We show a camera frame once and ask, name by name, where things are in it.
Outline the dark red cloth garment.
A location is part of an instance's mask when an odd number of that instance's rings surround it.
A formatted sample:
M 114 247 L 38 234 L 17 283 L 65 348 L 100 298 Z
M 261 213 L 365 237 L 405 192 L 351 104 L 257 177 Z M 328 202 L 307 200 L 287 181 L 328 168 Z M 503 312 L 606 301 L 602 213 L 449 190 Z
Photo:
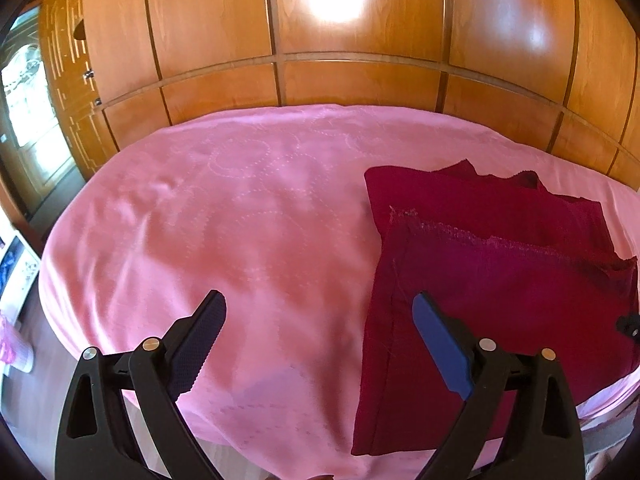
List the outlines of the dark red cloth garment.
M 552 349 L 592 413 L 639 365 L 616 327 L 639 309 L 638 263 L 620 258 L 602 206 L 549 192 L 531 171 L 481 176 L 469 162 L 364 175 L 382 254 L 363 336 L 352 452 L 436 448 L 462 401 L 447 389 L 412 318 L 426 292 L 473 335 L 506 351 Z

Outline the pink slipper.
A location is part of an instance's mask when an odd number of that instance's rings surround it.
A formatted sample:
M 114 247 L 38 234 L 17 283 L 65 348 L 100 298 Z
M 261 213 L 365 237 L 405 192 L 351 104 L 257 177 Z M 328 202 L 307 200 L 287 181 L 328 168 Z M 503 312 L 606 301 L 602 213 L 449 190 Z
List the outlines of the pink slipper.
M 30 373 L 35 364 L 32 345 L 4 316 L 0 316 L 1 361 L 23 373 Z

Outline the white box with print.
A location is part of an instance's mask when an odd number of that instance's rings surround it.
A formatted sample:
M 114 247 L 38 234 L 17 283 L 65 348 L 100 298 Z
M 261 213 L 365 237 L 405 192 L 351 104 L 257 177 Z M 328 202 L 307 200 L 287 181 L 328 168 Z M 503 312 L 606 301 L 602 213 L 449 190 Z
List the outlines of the white box with print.
M 40 258 L 17 230 L 1 251 L 1 315 L 15 325 L 34 286 Z

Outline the wooden framed doorway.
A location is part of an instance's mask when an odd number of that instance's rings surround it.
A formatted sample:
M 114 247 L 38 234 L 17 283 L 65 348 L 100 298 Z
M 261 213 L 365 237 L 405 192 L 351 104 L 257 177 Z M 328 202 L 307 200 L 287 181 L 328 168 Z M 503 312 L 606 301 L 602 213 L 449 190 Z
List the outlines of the wooden framed doorway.
M 27 218 L 76 168 L 52 104 L 38 21 L 37 8 L 21 14 L 1 46 L 1 172 Z

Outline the pink bed sheet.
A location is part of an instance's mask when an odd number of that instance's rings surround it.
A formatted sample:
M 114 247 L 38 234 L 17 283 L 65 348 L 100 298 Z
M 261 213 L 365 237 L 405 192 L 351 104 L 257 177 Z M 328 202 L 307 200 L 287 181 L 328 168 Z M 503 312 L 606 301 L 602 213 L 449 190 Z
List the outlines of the pink bed sheet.
M 69 352 L 116 353 L 217 289 L 227 321 L 178 403 L 199 439 L 283 479 L 411 479 L 427 452 L 350 452 L 381 249 L 364 174 L 460 160 L 595 200 L 616 252 L 638 254 L 636 192 L 481 125 L 389 106 L 230 110 L 150 134 L 89 181 L 44 248 L 44 314 Z

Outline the wooden wardrobe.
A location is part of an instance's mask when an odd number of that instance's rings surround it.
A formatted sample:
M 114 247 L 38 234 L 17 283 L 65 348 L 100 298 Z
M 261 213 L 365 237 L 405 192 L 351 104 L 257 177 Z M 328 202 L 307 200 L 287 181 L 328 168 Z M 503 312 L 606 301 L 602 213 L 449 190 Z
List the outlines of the wooden wardrobe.
M 639 36 L 615 0 L 41 0 L 85 177 L 217 110 L 432 110 L 636 188 Z

